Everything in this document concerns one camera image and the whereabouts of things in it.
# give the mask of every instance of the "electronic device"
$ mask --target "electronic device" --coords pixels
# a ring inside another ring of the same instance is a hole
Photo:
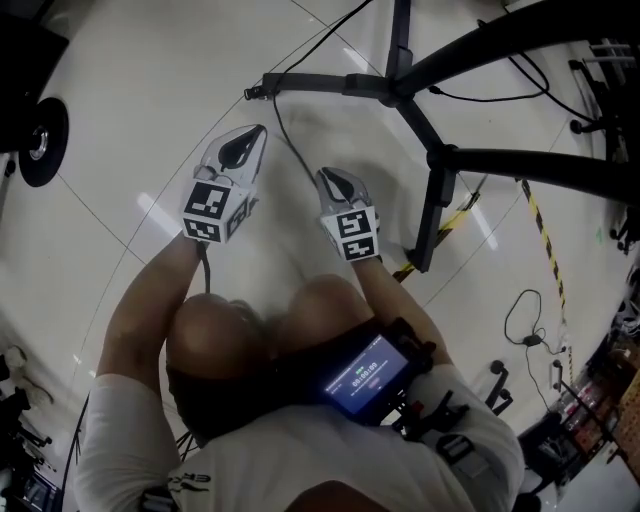
[[[371,330],[357,344],[355,356],[343,355],[322,373],[319,401],[363,425],[380,425],[394,410],[406,413],[410,409],[406,391],[418,375],[433,367],[435,345],[420,342],[401,318]]]

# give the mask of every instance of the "white floor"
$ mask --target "white floor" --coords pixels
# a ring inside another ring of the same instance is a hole
[[[33,379],[55,397],[54,407],[29,414],[54,438],[48,452],[58,468],[54,479],[64,469],[109,317],[136,273],[179,231],[185,177],[213,138],[250,123],[264,124],[270,136],[256,213],[229,246],[209,250],[214,291],[269,314],[281,311],[312,275],[334,272],[353,279],[317,227],[316,193],[283,144],[271,104],[241,97],[262,73],[294,62],[326,25],[358,3],[96,0],[87,7],[84,2],[72,43],[46,90],[69,108],[71,133],[62,168],[41,189],[13,179],[0,225],[2,344],[22,344]],[[391,4],[378,0],[367,6],[299,70],[383,71]],[[474,29],[478,18],[502,14],[498,0],[413,4],[416,60]],[[549,75],[552,91],[586,112],[566,64],[580,51],[554,47],[531,55]],[[449,80],[442,89],[495,97],[529,93],[532,86],[504,61]],[[573,135],[570,116],[544,97],[489,105],[428,92],[416,99],[445,141],[460,147],[602,154],[599,136]],[[318,93],[283,94],[279,101],[288,131],[312,168],[342,167],[364,179],[382,217],[385,264],[397,270],[401,246],[410,246],[417,234],[428,176],[425,152],[413,134],[395,111],[374,101]],[[480,178],[460,175],[448,211]],[[532,189],[564,279],[577,372],[608,328],[632,258],[608,239],[606,201],[539,184]],[[519,184],[488,178],[472,215],[438,248],[430,272],[414,273],[405,286],[442,330],[456,365],[479,393],[495,380],[491,361],[506,363],[515,403],[503,417],[516,431],[542,416],[544,405],[524,351],[503,334],[517,295],[536,288],[543,296],[539,325],[551,347],[559,346],[560,300]],[[203,288],[198,273],[192,291]],[[509,323],[513,338],[529,334],[535,319],[534,302],[522,306]],[[553,400],[553,357],[540,347],[530,350],[530,359],[542,393]],[[164,398],[181,434],[168,392]]]

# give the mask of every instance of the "wheel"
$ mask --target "wheel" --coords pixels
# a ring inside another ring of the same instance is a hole
[[[64,103],[46,98],[36,105],[31,138],[18,153],[20,172],[27,184],[42,187],[58,172],[69,138],[69,116]]]
[[[577,119],[572,119],[571,120],[571,122],[569,123],[569,128],[576,135],[581,135],[582,134],[582,124]]]
[[[502,370],[504,370],[504,363],[502,361],[494,361],[493,363],[491,363],[491,366],[489,367],[489,369],[491,370],[491,373],[493,373],[494,375],[500,375],[500,373],[502,373]]]

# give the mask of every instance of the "black shorts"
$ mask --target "black shorts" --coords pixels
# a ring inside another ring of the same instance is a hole
[[[256,418],[294,404],[323,403],[322,390],[380,333],[371,319],[340,336],[236,379],[192,377],[167,366],[169,391],[182,421],[202,447]]]

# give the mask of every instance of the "white t-shirt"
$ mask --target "white t-shirt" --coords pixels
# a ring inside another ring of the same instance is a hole
[[[326,406],[291,406],[213,439],[181,463],[160,399],[120,375],[95,380],[75,491],[83,512],[137,510],[145,489],[167,482],[184,512],[281,512],[303,491],[340,481],[389,511],[508,512],[524,474],[513,431],[464,384],[453,366],[436,366],[409,398],[435,410],[470,410],[449,432],[474,455],[449,466],[436,453],[440,434],[405,441],[388,427],[363,427]],[[210,414],[216,404],[203,404]]]

